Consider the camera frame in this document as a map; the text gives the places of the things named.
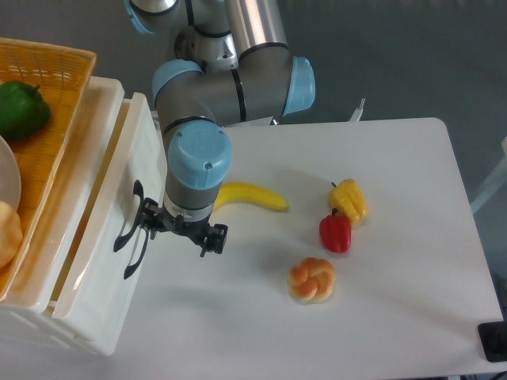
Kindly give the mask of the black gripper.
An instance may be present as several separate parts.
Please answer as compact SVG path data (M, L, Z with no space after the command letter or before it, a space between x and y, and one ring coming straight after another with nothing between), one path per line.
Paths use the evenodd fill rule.
M200 257L206 253L222 254L227 241L228 226L209 225L211 208L176 211L171 214L164 206L149 197L143 199L140 226L145 229L151 240L158 232L170 232L187 237L193 242L201 242Z

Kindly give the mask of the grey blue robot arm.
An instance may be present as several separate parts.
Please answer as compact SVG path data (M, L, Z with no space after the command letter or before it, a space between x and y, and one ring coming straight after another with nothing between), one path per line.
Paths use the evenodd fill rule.
M221 253L227 227L209 222L230 168L231 124L278 118L312 106L314 71L295 57L275 1L127 1L141 33L178 32L175 57L152 79L166 156L162 201L142 197L134 229L171 232L203 253Z

